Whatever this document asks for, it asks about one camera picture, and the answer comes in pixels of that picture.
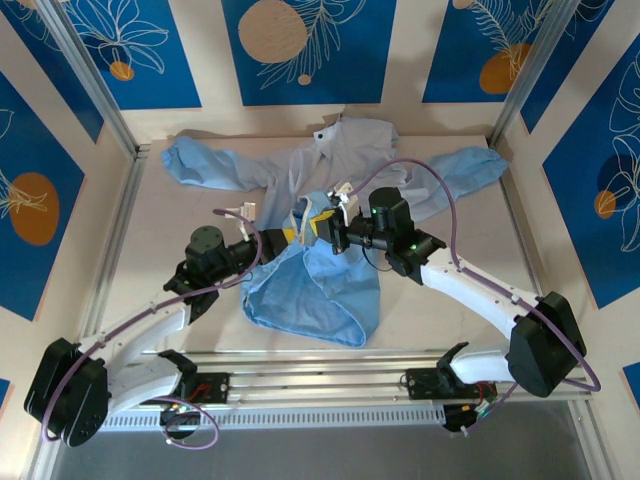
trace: purple cable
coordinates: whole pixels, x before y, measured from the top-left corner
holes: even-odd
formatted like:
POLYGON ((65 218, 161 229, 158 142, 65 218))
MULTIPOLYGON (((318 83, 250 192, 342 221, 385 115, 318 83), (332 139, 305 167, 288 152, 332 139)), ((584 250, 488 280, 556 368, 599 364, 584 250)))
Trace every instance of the purple cable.
POLYGON ((156 398, 154 398, 154 400, 160 400, 162 402, 179 403, 180 405, 184 405, 185 407, 193 408, 194 410, 197 410, 198 412, 200 412, 200 415, 203 415, 206 418, 208 418, 211 421, 211 424, 213 425, 213 430, 214 430, 214 433, 215 433, 214 436, 213 436, 213 440, 209 441, 208 443, 204 443, 202 445, 193 445, 193 446, 191 446, 191 445, 185 445, 184 443, 178 443, 175 440, 173 440, 169 436, 169 423, 170 422, 167 422, 167 424, 162 429, 162 434, 164 435, 164 438, 167 439, 167 443, 169 443, 171 445, 175 445, 178 448, 182 448, 183 450, 206 450, 207 448, 211 448, 216 443, 218 443, 218 437, 220 436, 220 429, 218 428, 218 424, 216 423, 216 419, 213 418, 213 415, 211 415, 209 412, 205 411, 203 408, 200 408, 195 403, 191 403, 191 402, 188 402, 187 400, 182 400, 181 398, 177 398, 177 397, 156 397, 156 398))
MULTIPOLYGON (((459 271, 461 271, 462 273, 464 273, 465 275, 467 275, 467 276, 473 278, 474 280, 476 280, 477 282, 489 287, 490 289, 494 290, 495 292, 497 292, 500 295, 508 298, 511 301, 512 294, 511 294, 511 292, 509 290, 501 287, 500 285, 498 285, 497 283, 493 282, 492 280, 490 280, 490 279, 484 277, 483 275, 481 275, 481 274, 479 274, 477 272, 474 272, 473 270, 470 270, 470 269, 468 269, 465 266, 460 264, 460 259, 458 258, 458 254, 456 252, 456 238, 458 236, 458 215, 457 215, 457 212, 456 212, 455 200, 453 198, 453 195, 451 194, 451 191, 449 190, 449 187, 447 187, 447 184, 445 183, 444 179, 430 165, 428 165, 425 162, 422 162, 420 160, 413 159, 413 158, 399 158, 397 160, 391 160, 391 161, 385 163, 384 165, 381 165, 379 168, 377 168, 371 175, 369 175, 365 179, 364 182, 362 182, 353 191, 351 191, 351 193, 349 193, 348 196, 352 197, 354 195, 357 195, 358 192, 360 192, 371 180, 373 180, 373 178, 378 173, 380 173, 383 169, 385 169, 389 165, 394 165, 396 163, 413 163, 415 165, 420 165, 420 166, 426 168, 427 170, 429 170, 429 172, 431 172, 431 174, 436 178, 436 180, 438 180, 438 183, 440 184, 440 186, 444 190, 444 193, 447 195, 447 199, 449 200, 449 205, 451 207, 451 242, 450 242, 450 248, 451 248, 451 259, 453 260, 453 263, 455 264, 456 268, 459 271)), ((538 317, 549 328, 549 330, 551 330, 556 335, 556 337, 558 337, 558 339, 562 342, 562 344, 567 348, 567 350, 569 350, 571 352, 571 354, 575 357, 575 359, 578 361, 580 366, 587 373, 587 375, 589 376, 589 378, 593 382, 593 385, 589 385, 589 384, 582 383, 582 382, 577 382, 575 380, 567 380, 567 379, 563 380, 563 382, 568 384, 568 385, 572 385, 574 387, 579 387, 579 388, 582 388, 584 390, 588 390, 588 391, 591 391, 591 392, 599 392, 602 389, 602 385, 600 384, 600 380, 596 376, 595 372, 593 371, 593 369, 591 368, 589 363, 587 363, 587 361, 584 359, 582 354, 569 341, 569 339, 560 331, 560 329, 558 329, 558 327, 556 327, 553 324, 553 322, 551 322, 551 320, 549 320, 547 318, 546 315, 544 315, 542 312, 540 312, 534 306, 529 305, 529 303, 525 302, 521 298, 518 298, 517 304, 520 307, 524 308, 527 312, 533 313, 536 317, 538 317)), ((509 392, 507 392, 508 395, 505 395, 501 399, 501 401, 498 402, 498 404, 496 404, 496 406, 501 405, 504 402, 504 400, 506 400, 506 398, 509 395, 511 395, 511 392, 513 391, 513 389, 515 389, 515 384, 514 384, 514 387, 512 387, 509 392)))
POLYGON ((260 232, 258 232, 256 227, 249 220, 244 218, 242 215, 238 215, 235 212, 230 212, 229 210, 215 209, 213 211, 213 213, 215 215, 231 215, 232 217, 235 217, 238 220, 241 220, 245 225, 247 225, 249 227, 251 232, 254 234, 256 242, 258 244, 257 245, 257 249, 256 249, 256 256, 253 259, 253 262, 251 262, 251 264, 247 267, 247 269, 244 272, 242 272, 240 275, 238 275, 233 280, 229 280, 228 282, 224 282, 224 283, 221 283, 221 284, 218 284, 218 285, 212 285, 210 287, 201 288, 200 290, 195 290, 193 292, 189 292, 189 293, 186 293, 184 295, 179 295, 177 297, 170 298, 169 300, 165 300, 164 302, 160 302, 159 304, 157 304, 157 305, 155 305, 153 307, 147 308, 143 312, 138 313, 137 315, 132 317, 130 320, 127 320, 126 322, 124 322, 119 327, 114 328, 111 332, 109 332, 107 335, 105 335, 104 341, 102 341, 102 342, 98 341, 98 342, 94 343, 91 347, 89 347, 87 349, 87 351, 84 352, 80 356, 80 358, 78 358, 78 360, 76 360, 76 362, 71 366, 71 368, 69 368, 69 370, 67 370, 67 372, 64 374, 64 376, 62 377, 62 379, 58 383, 58 386, 53 391, 53 394, 51 395, 51 399, 49 400, 49 403, 47 404, 47 408, 45 409, 44 415, 42 417, 41 437, 42 437, 43 441, 45 441, 45 442, 54 442, 56 440, 60 440, 60 437, 57 437, 57 436, 51 437, 51 436, 49 436, 49 422, 51 421, 51 415, 53 414, 53 409, 55 408, 56 403, 60 399, 60 395, 62 395, 62 390, 64 390, 64 387, 67 386, 67 384, 69 383, 71 378, 73 378, 73 375, 76 373, 76 371, 78 371, 78 369, 82 366, 82 364, 91 355, 93 355, 99 349, 104 348, 106 346, 106 344, 111 339, 113 339, 115 336, 121 334, 123 331, 125 331, 129 327, 131 327, 131 326, 135 325, 136 323, 138 323, 140 320, 145 318, 147 315, 150 315, 150 314, 155 313, 156 311, 158 311, 160 309, 163 309, 163 308, 169 307, 171 305, 174 305, 176 303, 179 303, 182 300, 185 300, 187 298, 195 297, 197 295, 203 295, 205 293, 215 292, 216 290, 221 290, 221 289, 224 289, 224 288, 229 288, 229 287, 232 287, 234 285, 237 285, 238 283, 240 283, 240 281, 244 277, 249 275, 251 270, 253 270, 256 265, 258 265, 258 262, 260 261, 260 257, 262 256, 262 238, 260 237, 260 232))

